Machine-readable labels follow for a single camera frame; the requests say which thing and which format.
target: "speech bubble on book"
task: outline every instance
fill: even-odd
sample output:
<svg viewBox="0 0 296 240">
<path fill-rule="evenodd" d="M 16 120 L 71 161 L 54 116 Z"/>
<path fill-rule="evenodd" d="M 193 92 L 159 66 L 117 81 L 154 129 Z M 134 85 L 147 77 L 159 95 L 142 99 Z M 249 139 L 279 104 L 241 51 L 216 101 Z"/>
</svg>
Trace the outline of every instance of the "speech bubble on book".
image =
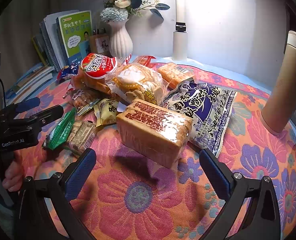
<svg viewBox="0 0 296 240">
<path fill-rule="evenodd" d="M 80 41 L 81 41 L 80 36 L 77 36 L 77 35 L 71 36 L 68 39 L 68 43 L 67 43 L 68 48 L 71 49 L 73 47 L 76 47 Z"/>
</svg>

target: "beige bottle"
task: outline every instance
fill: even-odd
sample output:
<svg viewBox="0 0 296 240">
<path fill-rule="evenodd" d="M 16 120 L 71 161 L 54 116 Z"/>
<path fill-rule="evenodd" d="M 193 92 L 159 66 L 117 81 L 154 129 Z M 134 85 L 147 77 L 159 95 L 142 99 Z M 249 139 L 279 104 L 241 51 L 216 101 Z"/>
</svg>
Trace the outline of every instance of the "beige bottle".
<svg viewBox="0 0 296 240">
<path fill-rule="evenodd" d="M 278 135 L 296 110 L 296 32 L 289 31 L 287 47 L 276 85 L 261 112 L 267 130 Z"/>
</svg>

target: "blue snack package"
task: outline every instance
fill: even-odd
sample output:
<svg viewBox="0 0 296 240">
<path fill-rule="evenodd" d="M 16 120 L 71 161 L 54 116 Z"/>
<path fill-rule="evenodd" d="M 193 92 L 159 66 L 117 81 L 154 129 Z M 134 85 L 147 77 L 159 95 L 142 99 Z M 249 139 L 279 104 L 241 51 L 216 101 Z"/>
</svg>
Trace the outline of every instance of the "blue snack package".
<svg viewBox="0 0 296 240">
<path fill-rule="evenodd" d="M 164 107 L 192 118 L 189 141 L 200 149 L 209 148 L 218 157 L 229 123 L 236 91 L 189 78 L 178 84 L 163 100 Z"/>
<path fill-rule="evenodd" d="M 57 76 L 57 83 L 68 80 L 73 75 L 77 75 L 79 64 L 80 64 L 80 61 L 72 64 L 71 66 L 65 66 L 63 69 L 61 69 Z"/>
</svg>

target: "cable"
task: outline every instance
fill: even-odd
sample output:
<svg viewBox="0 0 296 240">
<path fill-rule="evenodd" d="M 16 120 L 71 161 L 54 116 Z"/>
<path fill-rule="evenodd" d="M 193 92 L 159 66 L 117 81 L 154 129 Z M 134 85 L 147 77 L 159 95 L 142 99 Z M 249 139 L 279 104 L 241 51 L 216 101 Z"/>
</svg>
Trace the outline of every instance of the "cable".
<svg viewBox="0 0 296 240">
<path fill-rule="evenodd" d="M 4 87 L 4 84 L 0 78 L 0 83 L 1 83 L 1 86 L 2 86 L 2 92 L 4 94 L 4 107 L 6 107 L 6 95 L 5 95 L 5 87 Z"/>
</svg>

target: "green book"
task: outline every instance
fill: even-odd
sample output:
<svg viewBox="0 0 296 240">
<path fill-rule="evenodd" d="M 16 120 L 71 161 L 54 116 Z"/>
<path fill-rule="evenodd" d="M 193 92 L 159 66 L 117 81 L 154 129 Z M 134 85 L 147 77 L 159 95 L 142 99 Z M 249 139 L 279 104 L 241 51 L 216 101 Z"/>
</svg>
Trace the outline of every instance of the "green book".
<svg viewBox="0 0 296 240">
<path fill-rule="evenodd" d="M 57 18 L 58 36 L 68 65 L 82 61 L 91 51 L 91 11 L 82 11 Z"/>
</svg>

